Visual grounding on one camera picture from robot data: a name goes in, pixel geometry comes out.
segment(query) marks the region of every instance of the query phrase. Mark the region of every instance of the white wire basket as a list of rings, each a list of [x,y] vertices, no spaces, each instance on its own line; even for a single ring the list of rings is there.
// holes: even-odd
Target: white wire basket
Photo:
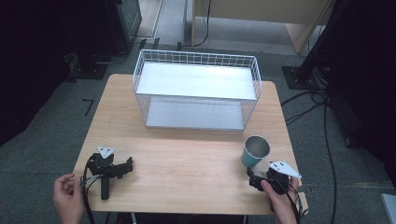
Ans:
[[[143,49],[134,94],[147,127],[243,131],[262,92],[253,56]]]

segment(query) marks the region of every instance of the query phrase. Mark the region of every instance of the wooden table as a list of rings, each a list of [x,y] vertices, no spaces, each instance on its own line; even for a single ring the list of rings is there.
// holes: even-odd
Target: wooden table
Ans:
[[[193,0],[191,43],[195,17],[206,17],[210,0]],[[210,18],[286,23],[291,43],[301,53],[316,27],[326,24],[333,0],[213,0]]]
[[[100,183],[89,191],[93,211],[272,214],[259,192],[248,184],[240,161],[245,140],[265,137],[270,156],[254,167],[264,175],[269,161],[286,161],[297,170],[274,83],[262,83],[262,96],[244,132],[146,128],[134,97],[132,76],[109,78],[74,173],[82,175],[97,146],[116,149],[114,163],[131,156],[134,170],[110,179],[110,198],[100,199]],[[304,208],[304,193],[300,193]]]

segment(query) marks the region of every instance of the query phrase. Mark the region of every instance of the black stand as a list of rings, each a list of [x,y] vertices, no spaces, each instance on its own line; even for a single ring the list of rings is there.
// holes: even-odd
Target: black stand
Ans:
[[[290,89],[298,90],[318,90],[319,86],[314,75],[311,73],[309,77],[304,79],[297,77],[299,67],[282,66],[283,75]]]
[[[90,63],[89,66],[82,66],[81,61],[73,67],[70,76],[71,78],[84,78],[84,79],[103,79],[107,70],[105,63]]]

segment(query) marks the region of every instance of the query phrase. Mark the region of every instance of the hand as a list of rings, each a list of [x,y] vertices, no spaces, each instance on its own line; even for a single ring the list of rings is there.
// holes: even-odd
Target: hand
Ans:
[[[262,184],[262,188],[267,193],[268,203],[274,207],[276,223],[280,223],[280,224],[297,223],[288,196],[286,194],[282,194],[282,195],[277,194],[266,180],[262,180],[261,184]],[[295,189],[297,189],[298,179],[292,176],[290,184]],[[296,203],[296,195],[292,188],[290,188],[289,190],[289,196],[291,197],[293,202]]]
[[[63,175],[55,180],[52,200],[63,224],[77,224],[84,213],[80,177]]]

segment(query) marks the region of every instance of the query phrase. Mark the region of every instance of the gray carpet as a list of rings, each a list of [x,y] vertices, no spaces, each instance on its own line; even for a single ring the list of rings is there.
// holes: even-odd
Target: gray carpet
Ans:
[[[281,68],[282,65],[301,65],[302,56],[184,50],[254,55],[262,79],[275,82],[280,102],[302,92],[289,90]],[[116,73],[132,74],[138,52],[133,49],[122,62],[111,64],[103,80],[79,79],[76,83],[62,83],[27,130],[0,147],[0,223],[59,223],[51,201],[53,181],[73,171],[108,77]],[[83,99],[94,100],[87,116],[90,103]],[[292,101],[283,107],[285,118],[312,105],[309,95]],[[331,108],[327,114],[338,190],[335,223],[389,223],[380,194],[395,195],[396,190],[383,164],[366,150],[345,147],[342,129]],[[330,223],[332,218],[334,185],[323,125],[323,106],[319,106],[288,126],[309,204],[309,213],[302,218],[302,223]],[[105,222],[105,213],[94,214],[97,223]],[[251,224],[273,222],[272,216],[250,217]],[[83,223],[88,223],[86,216]]]

